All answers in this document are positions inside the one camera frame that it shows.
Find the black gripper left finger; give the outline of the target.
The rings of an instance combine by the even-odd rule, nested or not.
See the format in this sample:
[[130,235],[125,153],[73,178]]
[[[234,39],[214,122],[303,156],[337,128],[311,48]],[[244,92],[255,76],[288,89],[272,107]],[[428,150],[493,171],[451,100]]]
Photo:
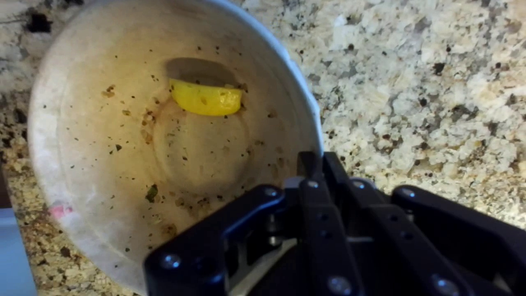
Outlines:
[[286,187],[260,184],[155,248],[147,296],[362,296],[334,153],[303,153]]

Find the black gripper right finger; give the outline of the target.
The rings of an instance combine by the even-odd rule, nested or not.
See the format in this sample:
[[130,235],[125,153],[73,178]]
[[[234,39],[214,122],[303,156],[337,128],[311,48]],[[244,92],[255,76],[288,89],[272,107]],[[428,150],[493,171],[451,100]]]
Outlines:
[[383,194],[324,156],[350,243],[387,296],[526,296],[526,230],[416,186]]

